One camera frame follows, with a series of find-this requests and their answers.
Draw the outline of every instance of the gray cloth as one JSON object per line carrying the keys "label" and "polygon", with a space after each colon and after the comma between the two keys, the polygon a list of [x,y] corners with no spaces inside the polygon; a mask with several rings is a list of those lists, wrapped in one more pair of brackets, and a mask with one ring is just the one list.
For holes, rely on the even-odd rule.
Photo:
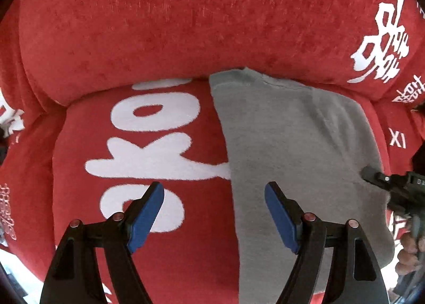
{"label": "gray cloth", "polygon": [[[381,162],[357,102],[249,69],[214,74],[210,85],[231,169],[240,304],[275,303],[296,258],[283,246],[267,210],[269,181],[322,220],[357,219],[379,265],[392,260],[386,193],[359,175],[362,167],[379,169]],[[327,249],[316,292],[325,289],[331,257]]]}

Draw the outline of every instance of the red fabric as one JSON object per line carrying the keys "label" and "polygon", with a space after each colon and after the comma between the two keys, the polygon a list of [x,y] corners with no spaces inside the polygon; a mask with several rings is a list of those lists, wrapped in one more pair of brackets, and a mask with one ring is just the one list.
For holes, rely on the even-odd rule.
{"label": "red fabric", "polygon": [[416,117],[399,102],[382,100],[374,104],[380,120],[390,159],[392,174],[412,171],[412,157],[422,145]]}
{"label": "red fabric", "polygon": [[425,115],[423,112],[411,110],[410,111],[413,123],[421,136],[422,140],[425,140]]}
{"label": "red fabric", "polygon": [[10,107],[25,112],[23,119],[29,126],[55,104],[43,93],[36,97],[28,81],[21,58],[19,17],[20,0],[14,0],[0,22],[0,89]]}
{"label": "red fabric", "polygon": [[44,280],[55,252],[52,154],[65,112],[40,116],[20,132],[0,167],[0,214],[10,252]]}
{"label": "red fabric", "polygon": [[[85,94],[161,78],[191,78],[241,66],[284,78],[331,83],[378,100],[394,84],[384,73],[348,83],[363,38],[378,34],[382,3],[400,19],[390,46],[398,76],[422,42],[424,20],[416,0],[21,0],[22,59],[37,96],[63,105]],[[389,36],[383,35],[382,49]],[[363,55],[368,57],[371,44]],[[425,57],[418,57],[423,63]]]}
{"label": "red fabric", "polygon": [[8,248],[8,247],[5,247],[4,245],[2,245],[2,244],[0,244],[0,249],[1,250],[4,250],[4,251],[7,251],[7,252],[10,252],[10,249]]}
{"label": "red fabric", "polygon": [[[172,96],[176,92],[185,92],[184,99],[189,99],[188,109],[182,110],[185,113],[183,116],[176,116],[170,111],[174,104]],[[137,96],[159,99],[135,111],[137,116],[152,115],[141,124],[144,131],[124,131],[115,127],[111,111],[123,100]],[[171,99],[171,105],[161,108],[164,99]],[[198,116],[193,121],[187,120],[189,122],[184,126],[179,126],[181,118],[186,119],[187,115],[193,114],[191,106],[196,105],[197,101],[200,105]],[[155,118],[161,113],[166,114],[165,120],[172,121],[173,125],[159,126]],[[170,160],[176,154],[175,148],[184,148],[176,137],[177,133],[191,138],[191,142],[187,144],[190,145],[189,148],[182,153],[182,157],[193,161],[189,167],[176,169],[178,162]],[[117,138],[122,139],[120,142],[123,145],[110,144],[109,147],[118,163],[112,165],[102,177],[91,174],[92,170],[86,164],[88,160],[113,158],[107,147],[111,138],[115,141]],[[170,142],[164,147],[158,147],[158,142],[166,138],[171,138]],[[146,157],[139,158],[131,151],[132,146],[129,143],[139,148],[154,148],[154,154],[145,154]],[[156,163],[154,167],[156,171],[159,169],[161,175],[149,172],[150,170],[143,174],[145,168],[151,169],[150,164],[155,162],[155,154],[160,158],[159,164]],[[137,270],[153,302],[171,303],[177,300],[188,304],[237,304],[239,254],[230,182],[219,177],[202,179],[205,173],[219,171],[221,168],[219,166],[215,169],[212,166],[226,162],[224,136],[213,106],[208,81],[193,81],[186,85],[146,91],[136,91],[127,86],[85,97],[67,109],[66,122],[54,152],[53,212],[56,243],[74,218],[80,218],[84,223],[103,221],[105,213],[101,210],[108,206],[105,203],[107,197],[113,202],[127,201],[131,187],[122,187],[115,196],[109,188],[125,184],[149,185],[152,181],[159,180],[181,200],[184,220],[179,227],[177,223],[177,227],[169,232],[150,233],[144,247],[133,255]],[[132,164],[137,165],[139,178],[125,173],[126,167],[132,167]],[[196,170],[200,166],[207,169]],[[120,178],[108,178],[114,177],[113,172],[116,170],[124,173]],[[118,205],[115,210],[121,209],[122,205]],[[106,210],[109,212],[107,216],[114,211],[113,208]],[[167,220],[173,221],[175,218],[178,222],[175,206],[166,210],[167,214],[171,214],[171,218]],[[99,267],[103,282],[113,292],[105,262],[100,261]],[[108,297],[116,303],[114,294]]]}

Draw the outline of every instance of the robotic arm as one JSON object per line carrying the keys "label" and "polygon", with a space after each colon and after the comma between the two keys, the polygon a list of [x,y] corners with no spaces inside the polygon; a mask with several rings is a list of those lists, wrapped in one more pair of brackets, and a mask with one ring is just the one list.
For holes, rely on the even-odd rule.
{"label": "robotic arm", "polygon": [[[131,254],[144,244],[163,200],[164,188],[154,182],[125,213],[90,225],[71,221],[50,265],[40,303],[106,304],[94,252],[102,247],[120,304],[151,304]],[[388,304],[377,260],[356,220],[336,224],[304,213],[275,182],[267,184],[265,200],[284,245],[298,255],[277,304],[309,304],[326,247],[334,253],[324,304]]]}
{"label": "robotic arm", "polygon": [[[365,167],[362,178],[390,193],[388,208],[395,215],[411,220],[411,234],[418,240],[425,235],[425,176],[415,172],[405,175],[385,175],[372,167]],[[418,260],[425,265],[425,254],[419,252]],[[398,304],[420,303],[419,299],[425,290],[425,269],[400,276],[394,293],[399,295]]]}

